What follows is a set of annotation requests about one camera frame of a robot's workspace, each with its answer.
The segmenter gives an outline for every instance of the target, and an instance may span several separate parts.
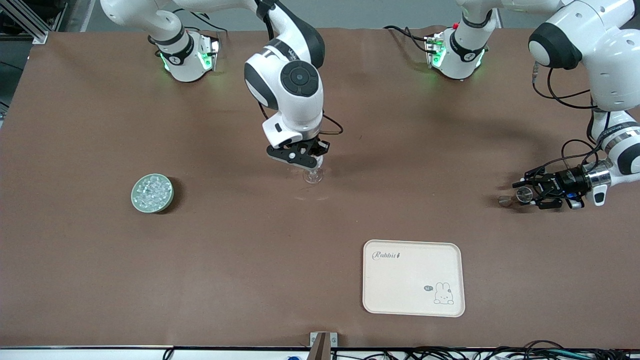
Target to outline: black band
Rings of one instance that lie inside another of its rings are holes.
[[[166,61],[170,62],[172,65],[182,65],[184,63],[184,59],[186,59],[193,52],[193,46],[195,45],[193,38],[190,35],[187,35],[187,37],[189,38],[189,42],[187,43],[187,46],[184,47],[184,49],[173,54],[161,51],[163,58]]]
[[[623,175],[631,175],[631,164],[640,156],[640,143],[635,143],[627,147],[620,156],[618,156],[618,170]]]
[[[258,74],[258,72],[248,63],[244,63],[244,80],[251,84],[255,91],[260,93],[260,95],[267,100],[267,103],[264,104],[266,107],[274,110],[278,109],[278,101],[271,91],[271,88],[263,80],[262,76],[260,76],[260,74]]]
[[[489,20],[491,20],[491,14],[492,13],[493,13],[493,9],[489,10],[489,12],[486,13],[486,19],[484,21],[482,21],[480,24],[476,24],[475,22],[470,22],[469,20],[467,20],[467,18],[465,17],[465,14],[463,13],[462,14],[462,22],[464,22],[470,28],[482,29],[483,27],[485,27],[489,23]]]
[[[451,43],[451,50],[453,50],[454,53],[458,54],[460,56],[460,60],[462,60],[465,63],[474,61],[478,57],[478,55],[480,55],[484,50],[484,46],[482,46],[480,49],[477,49],[477,50],[469,50],[460,46],[460,44],[458,44],[458,42],[456,41],[455,30],[451,34],[451,41],[449,42]]]
[[[258,4],[258,8],[255,11],[255,14],[258,15],[260,20],[264,20],[265,16],[269,13],[270,10],[274,10],[276,8],[276,3],[278,0],[256,0]]]
[[[598,140],[596,141],[596,143],[601,142],[602,140],[606,139],[609,135],[612,135],[613,133],[617,133],[622,129],[626,129],[632,126],[638,126],[638,123],[635,121],[627,121],[627,122],[621,122],[620,124],[616,124],[611,127],[608,127],[600,133],[600,136],[598,136]]]
[[[296,25],[302,37],[305,38],[307,48],[309,49],[309,56],[311,57],[311,64],[320,69],[324,63],[324,40],[318,31],[311,25],[302,21],[299,17],[295,16],[286,6],[282,3],[278,3],[278,7],[287,14],[289,18]]]
[[[278,51],[280,51],[284,56],[286,56],[287,59],[289,59],[289,61],[300,60],[300,57],[298,56],[298,54],[296,54],[295,51],[293,51],[293,49],[291,49],[291,46],[287,45],[286,42],[283,42],[278,38],[272,38],[267,43],[267,45],[271,45],[276,49],[278,49]]]
[[[172,37],[169,40],[156,40],[152,37],[149,37],[151,40],[154,41],[155,45],[173,45],[175,43],[177,43],[178,41],[180,41],[180,39],[182,39],[182,36],[184,35],[184,26],[180,28],[180,31],[178,32],[178,35],[175,35],[174,37]]]
[[[582,53],[573,46],[564,31],[549,22],[533,31],[529,42],[537,42],[549,55],[549,64],[544,65],[553,69],[575,69],[582,60]]]

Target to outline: black cable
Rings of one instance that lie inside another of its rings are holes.
[[[562,101],[562,99],[560,99],[556,93],[554,93],[553,89],[551,88],[551,74],[553,73],[553,68],[549,69],[549,73],[547,74],[547,88],[549,89],[549,93],[551,94],[551,96],[553,97],[554,100],[556,100],[557,102],[561,103],[562,105],[568,106],[570,108],[573,109],[595,109],[597,108],[597,106],[578,106],[578,105],[573,105],[573,104],[569,104],[568,102],[564,102]]]
[[[406,36],[406,37],[410,38],[410,39],[411,39],[411,41],[415,44],[415,46],[416,46],[418,49],[420,49],[420,50],[422,50],[423,52],[428,53],[428,54],[436,54],[436,51],[434,51],[434,50],[427,50],[427,49],[423,48],[422,46],[420,46],[420,44],[418,44],[418,41],[422,41],[422,42],[424,42],[424,37],[422,37],[422,38],[421,38],[421,37],[417,37],[417,36],[415,36],[414,34],[412,34],[412,33],[411,33],[411,30],[409,30],[409,27],[408,27],[408,26],[406,26],[406,27],[404,28],[404,30],[402,30],[402,29],[400,29],[400,28],[398,28],[397,26],[394,26],[394,25],[385,26],[383,29],[393,29],[393,30],[398,30],[402,35],[404,35],[404,36]]]
[[[269,36],[269,40],[273,39],[275,35],[273,34],[273,25],[271,24],[271,19],[269,18],[269,14],[264,16],[264,25],[267,27],[267,34]]]
[[[226,33],[228,33],[228,32],[229,32],[229,30],[227,30],[227,29],[225,29],[225,28],[221,28],[220,26],[215,26],[214,24],[211,24],[209,21],[206,21],[205,19],[203,19],[203,18],[201,18],[200,16],[198,16],[198,14],[197,14],[197,13],[195,13],[195,12],[191,12],[191,14],[192,14],[193,16],[197,17],[197,18],[198,18],[198,20],[200,20],[200,21],[204,22],[205,24],[209,25],[210,27],[212,27],[212,28],[214,28],[214,29],[222,30],[222,31],[224,31],[224,32],[226,32]]]
[[[560,155],[561,155],[562,157],[564,157],[564,148],[565,148],[567,145],[569,145],[570,143],[572,143],[572,142],[580,142],[580,143],[583,143],[584,145],[587,145],[591,151],[593,151],[593,150],[594,150],[593,146],[591,146],[591,144],[590,144],[590,143],[588,143],[588,142],[586,142],[586,141],[584,141],[584,140],[580,140],[580,139],[571,139],[571,140],[568,140],[567,142],[565,142],[565,143],[562,145],[562,149],[560,149]],[[564,165],[566,166],[566,168],[570,168],[569,164],[567,164],[567,162],[566,162],[566,159],[564,159],[564,160],[563,160],[563,162],[564,162]]]
[[[609,121],[611,120],[611,112],[607,112],[607,120],[604,123],[604,128],[602,129],[602,132],[604,132],[606,129],[609,128]],[[591,157],[592,155],[596,156],[596,161],[593,164],[593,166],[591,167],[590,170],[593,170],[596,166],[598,166],[598,163],[600,162],[600,158],[598,158],[598,151],[602,149],[602,142],[604,141],[604,137],[602,136],[602,133],[600,133],[600,137],[598,137],[598,142],[596,143],[596,145],[594,146],[593,150],[591,150],[589,152],[589,154],[587,154],[584,159],[582,159],[582,162],[580,163],[581,166],[586,165],[587,160],[589,159],[589,157]]]
[[[355,357],[355,356],[348,356],[348,355],[338,355],[337,352],[333,352],[332,353],[333,358],[335,359],[336,357],[344,357],[345,359],[354,359],[354,360],[362,360],[361,357]]]
[[[10,63],[5,63],[4,61],[0,61],[0,64],[2,64],[2,65],[6,65],[6,66],[8,66],[8,67],[13,67],[14,69],[17,69],[17,70],[20,70],[20,71],[24,71],[24,69],[23,69],[23,68],[18,67],[18,66],[15,66],[15,65],[12,65],[12,64],[10,64]]]
[[[262,112],[262,116],[264,116],[264,120],[267,120],[269,118],[269,115],[267,115],[267,112],[264,111],[264,106],[262,105],[262,103],[260,101],[258,101],[258,106],[260,106],[260,111]],[[333,120],[332,118],[330,118],[329,116],[324,114],[324,110],[322,112],[322,116],[323,116],[323,118],[329,120],[330,122],[333,122],[340,130],[338,130],[338,131],[320,131],[320,135],[340,135],[340,134],[342,134],[344,132],[344,127],[342,125],[340,125],[340,123],[337,122],[336,120]]]
[[[386,356],[386,354],[385,353],[373,354],[373,355],[369,355],[369,356],[365,357],[362,360],[371,360],[371,359],[374,359],[375,357],[378,357],[378,356]]]
[[[338,131],[320,131],[320,135],[340,135],[344,132],[344,127],[342,127],[342,125],[340,125],[339,122],[331,119],[329,116],[324,114],[324,111],[322,112],[322,116],[329,120],[330,122],[333,122],[340,130]]]
[[[396,30],[396,31],[398,31],[398,32],[402,33],[402,35],[404,35],[404,36],[406,36],[406,37],[413,37],[413,38],[414,38],[414,39],[416,39],[416,40],[424,41],[424,38],[416,37],[415,35],[413,35],[413,34],[411,34],[411,33],[407,33],[407,32],[405,32],[405,31],[404,31],[404,30],[402,30],[401,28],[398,28],[398,27],[397,27],[397,26],[395,26],[395,25],[388,25],[388,26],[385,26],[383,29],[386,29],[386,30],[389,30],[389,29]]]
[[[538,90],[538,88],[536,87],[536,82],[535,82],[535,81],[532,83],[532,85],[533,85],[533,90],[534,90],[538,95],[540,95],[540,96],[544,97],[545,99],[554,99],[552,96],[545,95],[545,94],[541,93],[541,92]],[[575,96],[578,96],[578,95],[586,94],[586,93],[588,93],[588,92],[590,92],[590,91],[591,91],[590,89],[587,89],[587,90],[583,90],[583,91],[581,91],[581,92],[577,92],[577,93],[575,93],[575,94],[565,95],[565,96],[559,96],[559,97],[558,97],[558,99],[569,99],[570,97],[575,97]]]
[[[180,9],[176,9],[176,10],[172,11],[172,13],[177,13],[177,12],[181,12],[181,11],[186,11],[186,10],[185,10],[185,9],[183,9],[183,8],[180,8]],[[224,31],[224,32],[226,32],[226,33],[228,33],[228,32],[229,32],[229,30],[227,30],[227,29],[225,29],[225,28],[221,28],[221,27],[219,27],[219,26],[215,26],[214,24],[211,24],[209,21],[207,21],[207,20],[205,20],[205,19],[201,18],[201,17],[200,17],[197,13],[195,13],[195,12],[189,12],[189,13],[190,13],[191,15],[195,16],[196,18],[198,18],[198,20],[200,20],[200,21],[204,22],[205,24],[209,25],[209,26],[210,26],[210,27],[212,27],[212,28],[215,28],[215,29],[218,29],[218,30],[222,30],[222,31]]]
[[[168,348],[164,351],[164,354],[162,355],[162,360],[169,360],[171,359],[171,357],[173,356],[173,348]]]

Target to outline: metal bracket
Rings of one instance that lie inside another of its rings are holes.
[[[34,44],[44,44],[51,27],[22,0],[0,0],[0,9],[33,37]]]
[[[309,334],[309,346],[314,346],[314,342],[320,332],[326,331],[316,331]],[[329,332],[329,340],[331,340],[331,347],[338,347],[338,333],[337,332]]]

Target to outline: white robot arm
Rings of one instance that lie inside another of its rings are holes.
[[[519,187],[523,204],[559,208],[566,200],[582,208],[586,197],[604,205],[609,187],[640,179],[640,126],[626,112],[640,105],[640,31],[621,30],[638,11],[633,0],[575,0],[529,37],[536,61],[553,69],[582,62],[589,74],[594,105],[588,131],[607,158],[553,174],[544,167],[525,174]],[[533,191],[523,186],[529,185]]]
[[[480,66],[487,40],[497,27],[495,8],[552,14],[572,0],[456,0],[462,20],[426,39],[430,66],[452,79],[468,78]]]
[[[115,23],[145,30],[158,46],[165,68],[179,81],[195,81],[212,69],[215,44],[207,36],[186,31],[178,17],[162,10],[169,0],[101,0]],[[329,143],[318,138],[324,92],[317,68],[324,62],[324,42],[309,24],[278,0],[173,0],[192,12],[245,8],[273,23],[278,36],[244,65],[249,91],[277,113],[262,128],[270,157],[315,170]]]

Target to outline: brown table surface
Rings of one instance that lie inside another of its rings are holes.
[[[195,83],[165,73],[143,33],[51,34],[0,131],[0,345],[297,345],[337,331],[349,347],[640,347],[640,185],[602,208],[497,205],[589,118],[532,91],[530,32],[497,30],[459,82],[388,31],[322,30],[325,109],[346,130],[326,138],[316,186],[265,155],[242,71],[265,33],[223,37],[219,72]],[[554,82],[567,94],[586,77]],[[152,172],[177,185],[165,215],[129,200]],[[459,246],[464,315],[365,311],[370,239]]]

